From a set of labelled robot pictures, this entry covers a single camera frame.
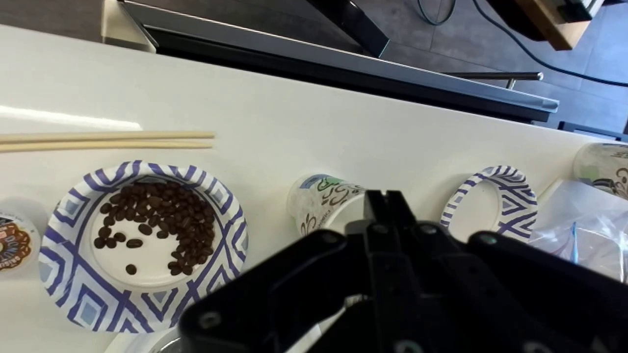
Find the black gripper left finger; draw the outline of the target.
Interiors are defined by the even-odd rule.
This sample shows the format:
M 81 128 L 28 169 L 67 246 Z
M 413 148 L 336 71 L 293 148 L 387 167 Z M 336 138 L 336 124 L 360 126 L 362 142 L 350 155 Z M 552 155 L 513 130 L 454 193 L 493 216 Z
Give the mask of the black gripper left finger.
M 313 232 L 187 308 L 183 353 L 287 353 L 334 314 L 307 353 L 373 353 L 367 230 Z

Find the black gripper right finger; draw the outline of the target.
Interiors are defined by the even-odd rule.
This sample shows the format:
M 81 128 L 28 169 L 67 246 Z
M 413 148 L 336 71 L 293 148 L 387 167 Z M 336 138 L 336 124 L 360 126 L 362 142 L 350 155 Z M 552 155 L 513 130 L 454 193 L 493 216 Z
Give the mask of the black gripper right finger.
M 391 193 L 419 293 L 470 328 L 466 353 L 628 353 L 628 287 L 495 232 L 458 242 Z

